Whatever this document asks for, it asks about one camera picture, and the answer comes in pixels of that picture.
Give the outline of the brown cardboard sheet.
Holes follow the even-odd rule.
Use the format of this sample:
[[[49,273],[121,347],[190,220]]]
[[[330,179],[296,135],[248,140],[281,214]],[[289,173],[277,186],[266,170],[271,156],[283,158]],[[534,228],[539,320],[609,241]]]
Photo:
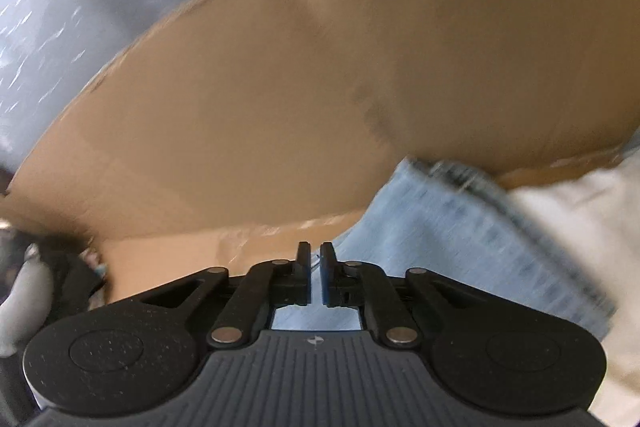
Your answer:
[[[122,299],[345,230],[401,159],[505,188],[620,159],[639,0],[190,0],[99,72],[1,199]]]

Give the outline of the cream bear print bedsheet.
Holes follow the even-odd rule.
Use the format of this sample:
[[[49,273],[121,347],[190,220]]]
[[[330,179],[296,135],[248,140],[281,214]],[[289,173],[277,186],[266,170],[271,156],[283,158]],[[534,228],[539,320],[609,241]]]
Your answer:
[[[604,383],[590,411],[608,426],[639,424],[639,154],[575,181],[520,187],[511,198],[614,301],[603,340]]]

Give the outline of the light blue denim shorts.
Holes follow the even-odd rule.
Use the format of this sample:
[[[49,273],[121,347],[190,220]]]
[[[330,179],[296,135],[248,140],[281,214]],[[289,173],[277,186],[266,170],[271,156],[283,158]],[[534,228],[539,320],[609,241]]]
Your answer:
[[[598,339],[616,306],[483,171],[403,159],[363,216],[332,242],[341,261],[402,277],[424,268],[563,317]]]

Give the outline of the black garment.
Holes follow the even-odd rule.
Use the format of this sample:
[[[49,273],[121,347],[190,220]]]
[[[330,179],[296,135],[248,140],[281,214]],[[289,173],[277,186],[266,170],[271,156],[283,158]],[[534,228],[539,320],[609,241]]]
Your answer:
[[[1,230],[1,301],[9,297],[32,244],[52,273],[47,324],[105,305],[106,265],[96,251],[86,251],[83,243],[68,236],[37,236],[14,228]]]

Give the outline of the grey neck pillow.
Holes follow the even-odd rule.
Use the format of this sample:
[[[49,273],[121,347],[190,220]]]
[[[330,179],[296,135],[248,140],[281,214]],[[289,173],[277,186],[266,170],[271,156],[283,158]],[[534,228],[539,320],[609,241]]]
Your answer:
[[[52,272],[37,244],[29,245],[8,298],[1,303],[1,356],[9,358],[41,329],[51,311]]]

